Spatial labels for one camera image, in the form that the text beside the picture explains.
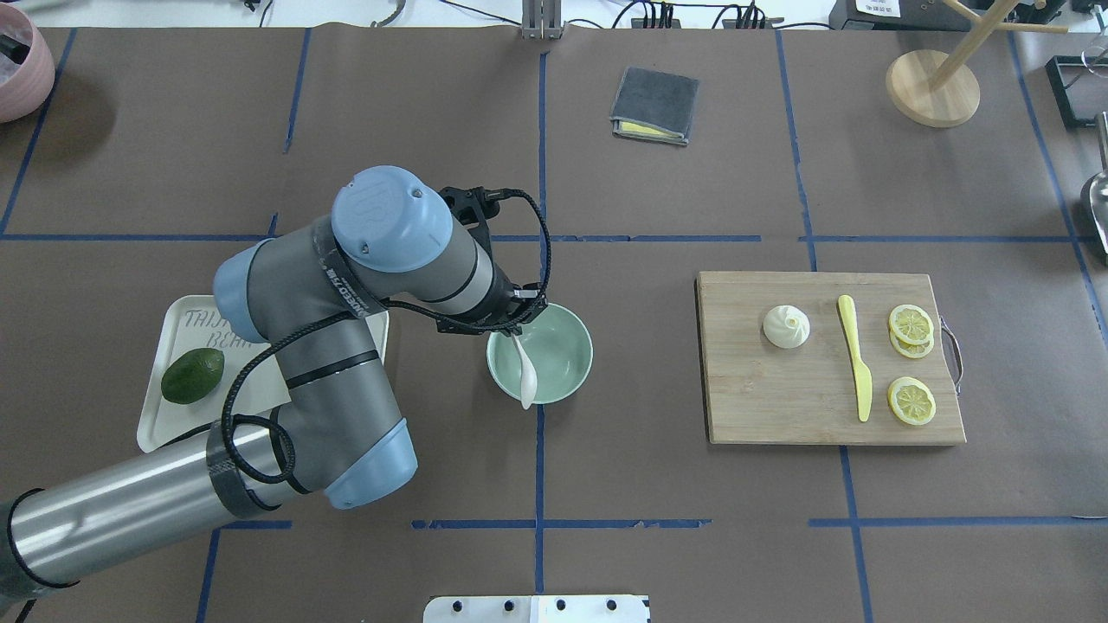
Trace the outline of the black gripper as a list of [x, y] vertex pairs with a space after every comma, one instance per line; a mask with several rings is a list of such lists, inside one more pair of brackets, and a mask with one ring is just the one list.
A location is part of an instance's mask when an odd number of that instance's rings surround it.
[[513, 284], [506, 299], [496, 303], [496, 308], [484, 320], [484, 326], [488, 331], [497, 331], [507, 337], [521, 336], [547, 307], [545, 285]]

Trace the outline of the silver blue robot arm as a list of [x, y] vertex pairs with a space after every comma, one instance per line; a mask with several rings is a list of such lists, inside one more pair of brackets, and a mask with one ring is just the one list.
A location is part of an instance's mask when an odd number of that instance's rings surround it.
[[519, 286], [488, 219], [521, 188], [428, 188], [396, 166], [357, 173], [332, 210], [225, 261], [222, 318], [264, 350], [209, 425], [147, 455], [3, 505], [3, 607], [322, 491], [349, 510], [416, 474], [416, 450], [367, 318], [408, 309], [438, 331], [515, 334], [546, 305], [550, 273]]

